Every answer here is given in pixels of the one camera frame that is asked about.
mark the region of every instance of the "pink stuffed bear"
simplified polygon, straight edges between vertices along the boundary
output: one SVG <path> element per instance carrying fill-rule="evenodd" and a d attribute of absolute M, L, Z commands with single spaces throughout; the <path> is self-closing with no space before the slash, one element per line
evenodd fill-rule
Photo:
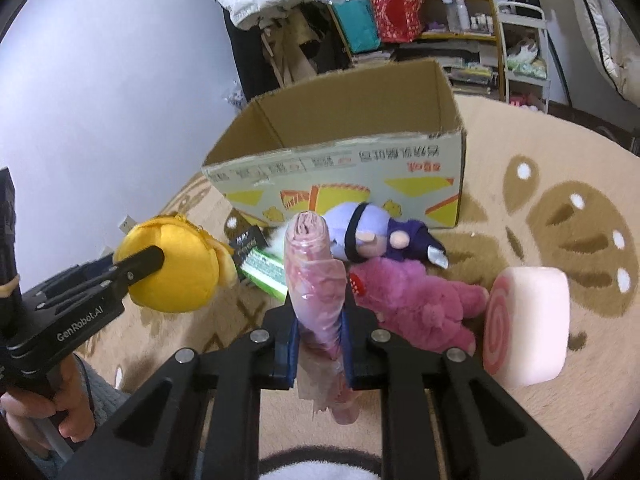
<path fill-rule="evenodd" d="M 381 257 L 352 266 L 349 279 L 356 303 L 415 347 L 476 351 L 473 332 L 461 322 L 484 312 L 489 297 L 484 287 L 429 276 L 417 260 Z"/>

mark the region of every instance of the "red bag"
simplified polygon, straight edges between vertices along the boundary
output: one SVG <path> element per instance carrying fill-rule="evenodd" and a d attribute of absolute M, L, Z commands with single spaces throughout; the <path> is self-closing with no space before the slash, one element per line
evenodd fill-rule
<path fill-rule="evenodd" d="M 387 43 L 410 43 L 424 24 L 420 22 L 420 7 L 424 0 L 371 0 L 380 40 Z"/>

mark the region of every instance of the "silver screw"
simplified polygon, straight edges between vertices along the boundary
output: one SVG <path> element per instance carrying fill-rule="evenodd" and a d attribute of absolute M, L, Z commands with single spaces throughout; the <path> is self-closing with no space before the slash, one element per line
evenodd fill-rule
<path fill-rule="evenodd" d="M 371 332 L 371 338 L 376 343 L 387 343 L 391 340 L 391 334 L 389 333 L 389 330 L 379 328 Z"/>
<path fill-rule="evenodd" d="M 251 332 L 249 338 L 251 338 L 251 341 L 253 341 L 254 343 L 264 343 L 269 339 L 269 332 L 262 328 L 259 328 L 258 330 L 254 330 L 253 332 Z"/>
<path fill-rule="evenodd" d="M 194 357 L 196 357 L 196 352 L 191 350 L 191 348 L 181 348 L 175 353 L 175 360 L 180 364 L 188 363 Z"/>
<path fill-rule="evenodd" d="M 449 348 L 449 350 L 447 350 L 447 359 L 455 363 L 461 363 L 466 359 L 466 353 L 460 348 Z"/>

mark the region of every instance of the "human hand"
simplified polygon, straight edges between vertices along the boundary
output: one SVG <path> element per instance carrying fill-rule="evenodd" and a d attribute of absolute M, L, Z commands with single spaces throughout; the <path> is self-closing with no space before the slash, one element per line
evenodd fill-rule
<path fill-rule="evenodd" d="M 89 399 L 82 387 L 73 355 L 60 363 L 60 374 L 62 384 L 53 400 L 14 387 L 9 387 L 0 397 L 0 406 L 6 410 L 9 428 L 20 443 L 41 458 L 45 458 L 51 448 L 30 418 L 49 418 L 56 412 L 67 411 L 68 415 L 60 423 L 58 431 L 73 442 L 88 439 L 95 429 L 94 414 L 89 408 Z"/>

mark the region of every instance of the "teal bag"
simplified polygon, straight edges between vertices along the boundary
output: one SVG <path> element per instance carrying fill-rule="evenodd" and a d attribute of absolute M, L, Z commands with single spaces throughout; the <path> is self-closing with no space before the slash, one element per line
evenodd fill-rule
<path fill-rule="evenodd" d="M 380 46 L 370 0 L 329 0 L 328 2 L 334 8 L 349 48 L 354 54 L 376 50 Z"/>

